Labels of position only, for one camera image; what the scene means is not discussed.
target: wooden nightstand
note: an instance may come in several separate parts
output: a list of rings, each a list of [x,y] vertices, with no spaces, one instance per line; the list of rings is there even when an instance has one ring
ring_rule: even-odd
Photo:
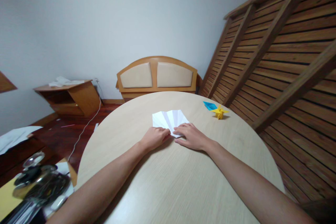
[[[34,90],[43,96],[50,107],[59,115],[89,117],[99,109],[99,95],[91,80],[63,87],[51,88],[45,85]]]

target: wooden floor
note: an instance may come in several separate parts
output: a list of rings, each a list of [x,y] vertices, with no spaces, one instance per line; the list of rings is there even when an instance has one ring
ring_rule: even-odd
[[[105,119],[105,117],[107,117],[113,110],[115,110],[119,106],[120,105],[111,104],[101,107],[97,116],[86,127],[70,159],[70,164],[76,172],[78,172],[82,154],[84,152],[87,142],[89,141],[93,133],[96,123],[101,123]],[[80,133],[83,131],[85,125],[93,116],[94,114],[89,118],[60,117],[60,120],[57,121],[57,119],[55,119],[45,125],[42,129],[35,131],[34,135],[37,139],[50,147],[58,155],[68,159],[69,155],[72,152],[74,144],[78,140]],[[62,128],[62,126],[72,124],[74,125]]]

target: white paper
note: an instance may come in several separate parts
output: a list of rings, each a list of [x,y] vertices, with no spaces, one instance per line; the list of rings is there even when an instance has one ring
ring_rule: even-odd
[[[180,137],[180,135],[173,134],[174,127],[178,127],[182,123],[189,123],[181,110],[160,111],[152,114],[152,117],[153,127],[168,128],[170,134],[176,138]]]
[[[57,165],[57,171],[59,171],[62,174],[67,174],[70,171],[67,162],[57,163],[56,165]],[[68,189],[62,195],[65,195],[65,196],[69,197],[73,193],[74,193],[74,187],[72,185],[72,182],[70,181]],[[52,204],[53,204],[53,202],[50,202],[50,204],[48,204],[47,206],[45,206],[45,207],[42,208],[44,216],[46,218],[53,212],[50,209],[50,206]]]
[[[19,129],[12,129],[6,134],[0,136],[0,155],[6,153],[9,148],[12,148],[24,140],[27,140],[27,136],[30,133],[41,128],[41,126],[28,126]]]
[[[49,87],[62,87],[62,86],[71,86],[71,85],[77,85],[77,84],[82,84],[84,83],[83,80],[68,80],[67,78],[64,78],[63,76],[58,76],[56,78],[55,82],[50,82]]]

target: table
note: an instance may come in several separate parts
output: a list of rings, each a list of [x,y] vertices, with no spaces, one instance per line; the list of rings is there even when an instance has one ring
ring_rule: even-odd
[[[152,113],[181,109],[205,135],[284,192],[277,166],[255,131],[230,109],[217,120],[203,101],[219,105],[195,94],[157,92],[114,110],[84,150],[78,187],[139,141],[152,126]],[[259,223],[208,155],[174,141],[140,162],[104,217],[105,223]]]

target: wooden headboard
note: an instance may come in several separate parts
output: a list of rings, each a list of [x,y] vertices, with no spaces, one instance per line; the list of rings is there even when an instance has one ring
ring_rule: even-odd
[[[197,69],[166,56],[138,59],[117,73],[116,88],[125,102],[152,92],[182,91],[195,93],[200,79]]]

